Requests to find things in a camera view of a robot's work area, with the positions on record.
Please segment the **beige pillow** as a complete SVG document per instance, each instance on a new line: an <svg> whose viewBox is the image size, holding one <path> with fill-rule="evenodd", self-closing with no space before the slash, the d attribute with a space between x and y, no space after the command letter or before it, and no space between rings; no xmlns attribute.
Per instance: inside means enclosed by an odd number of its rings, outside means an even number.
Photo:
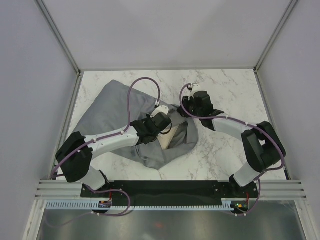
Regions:
<svg viewBox="0 0 320 240"><path fill-rule="evenodd" d="M175 127L172 127L167 134L160 134L158 136L158 141L160 143L162 150L171 149L177 147L178 145L184 143L187 132L187 124L182 123Z"/></svg>

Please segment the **grey pillowcase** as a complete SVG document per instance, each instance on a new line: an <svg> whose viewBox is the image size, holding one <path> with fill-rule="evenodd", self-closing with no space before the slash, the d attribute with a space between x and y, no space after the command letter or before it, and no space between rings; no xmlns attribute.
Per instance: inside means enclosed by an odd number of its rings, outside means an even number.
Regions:
<svg viewBox="0 0 320 240"><path fill-rule="evenodd" d="M128 90L128 86L116 80L109 82L79 120L74 131L83 136L103 134L126 127L128 122L142 120L153 112L154 97L136 89L131 92ZM184 143L162 150L156 140L149 144L117 149L113 153L156 170L190 153L199 139L196 124L192 118L181 117L177 113L177 105L168 104L168 108L173 127L187 124Z"/></svg>

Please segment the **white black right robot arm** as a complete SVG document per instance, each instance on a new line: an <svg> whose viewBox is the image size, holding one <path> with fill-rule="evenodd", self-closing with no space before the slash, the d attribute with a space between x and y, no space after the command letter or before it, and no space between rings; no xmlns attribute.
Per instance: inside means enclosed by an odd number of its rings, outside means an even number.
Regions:
<svg viewBox="0 0 320 240"><path fill-rule="evenodd" d="M229 178L228 191L233 197L241 197L246 193L248 184L264 173L278 169L271 166L278 162L284 166L286 150L270 122L250 124L229 117L224 111L214 108L209 94L203 90L191 92L189 96L180 93L179 98L178 112L182 116L198 119L203 127L242 142L246 163Z"/></svg>

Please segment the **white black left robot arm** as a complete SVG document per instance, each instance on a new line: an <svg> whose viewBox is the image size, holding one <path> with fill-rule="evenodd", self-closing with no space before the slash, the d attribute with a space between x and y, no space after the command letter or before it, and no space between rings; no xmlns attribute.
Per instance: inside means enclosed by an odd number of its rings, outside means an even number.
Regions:
<svg viewBox="0 0 320 240"><path fill-rule="evenodd" d="M55 155L57 167L68 183L82 183L98 197L105 197L110 190L109 181L101 170L91 166L91 161L108 152L154 142L172 125L168 114L169 110L160 106L146 118L114 131L86 136L74 132Z"/></svg>

